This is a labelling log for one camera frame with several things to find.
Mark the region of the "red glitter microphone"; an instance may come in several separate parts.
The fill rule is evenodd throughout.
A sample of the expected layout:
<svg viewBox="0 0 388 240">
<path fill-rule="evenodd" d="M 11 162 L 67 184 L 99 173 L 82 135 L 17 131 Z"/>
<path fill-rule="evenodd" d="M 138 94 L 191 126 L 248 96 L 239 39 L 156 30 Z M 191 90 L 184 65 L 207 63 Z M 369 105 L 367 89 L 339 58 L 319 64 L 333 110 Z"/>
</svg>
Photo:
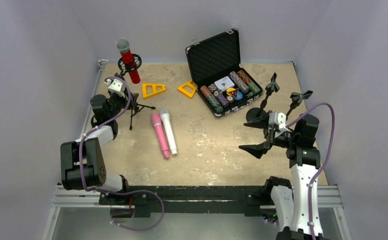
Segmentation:
<svg viewBox="0 0 388 240">
<path fill-rule="evenodd" d="M 119 50 L 121 59 L 119 60 L 119 69 L 121 74 L 129 74 L 132 83 L 139 84 L 140 76 L 138 68 L 142 64 L 142 60 L 136 54 L 132 54 L 130 51 L 130 44 L 127 39 L 120 38 L 116 41 L 116 48 Z"/>
</svg>

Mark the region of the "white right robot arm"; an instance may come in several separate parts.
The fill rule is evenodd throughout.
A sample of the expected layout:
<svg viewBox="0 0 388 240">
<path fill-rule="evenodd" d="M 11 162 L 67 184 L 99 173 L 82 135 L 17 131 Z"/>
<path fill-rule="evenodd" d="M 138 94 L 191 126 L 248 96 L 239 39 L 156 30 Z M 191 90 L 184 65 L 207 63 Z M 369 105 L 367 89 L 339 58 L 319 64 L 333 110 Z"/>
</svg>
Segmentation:
<svg viewBox="0 0 388 240">
<path fill-rule="evenodd" d="M 292 180 L 271 176 L 259 195 L 271 199 L 276 207 L 280 230 L 278 240 L 323 239 L 318 212 L 318 176 L 321 167 L 319 150 L 314 146 L 318 118 L 306 114 L 300 117 L 293 131 L 281 112 L 268 112 L 246 127 L 264 131 L 265 141 L 241 145 L 240 149 L 261 158 L 273 146 L 286 149 Z"/>
</svg>

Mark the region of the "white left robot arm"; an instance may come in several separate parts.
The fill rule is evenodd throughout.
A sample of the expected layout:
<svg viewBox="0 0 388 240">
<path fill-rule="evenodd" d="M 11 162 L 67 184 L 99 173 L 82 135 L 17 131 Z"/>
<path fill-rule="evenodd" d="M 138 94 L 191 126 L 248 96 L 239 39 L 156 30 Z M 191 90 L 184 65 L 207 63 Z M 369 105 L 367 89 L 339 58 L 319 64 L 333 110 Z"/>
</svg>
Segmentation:
<svg viewBox="0 0 388 240">
<path fill-rule="evenodd" d="M 61 181 L 66 190 L 126 193 L 128 182 L 123 175 L 108 172 L 102 148 L 118 134 L 116 116 L 128 109 L 130 102 L 117 93 L 91 98 L 92 129 L 81 138 L 60 146 Z"/>
</svg>

